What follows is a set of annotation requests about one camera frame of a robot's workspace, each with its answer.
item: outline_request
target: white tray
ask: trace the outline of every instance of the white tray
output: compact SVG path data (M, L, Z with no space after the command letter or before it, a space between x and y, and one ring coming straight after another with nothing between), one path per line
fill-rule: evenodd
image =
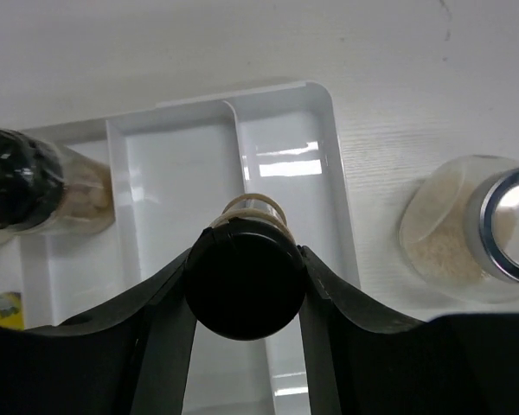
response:
M0 291L22 291L29 327L58 324L150 277L244 192L271 196L296 241L358 285L332 103L318 84L165 103L28 132L108 162L117 217L90 238L32 236L0 247ZM185 411L212 408L309 411L297 321L248 343L198 326Z

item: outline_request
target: white table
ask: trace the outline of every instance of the white table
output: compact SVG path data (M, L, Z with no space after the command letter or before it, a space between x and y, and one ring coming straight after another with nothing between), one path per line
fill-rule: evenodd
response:
M519 159L519 0L0 2L1 126L298 79L334 97L362 288L419 318L479 310L413 278L395 230L420 179L444 161ZM199 329L186 410L273 413L272 387L287 379L274 376L300 366L284 342L279 351L267 371L265 343ZM278 415L308 412L300 387L274 399Z

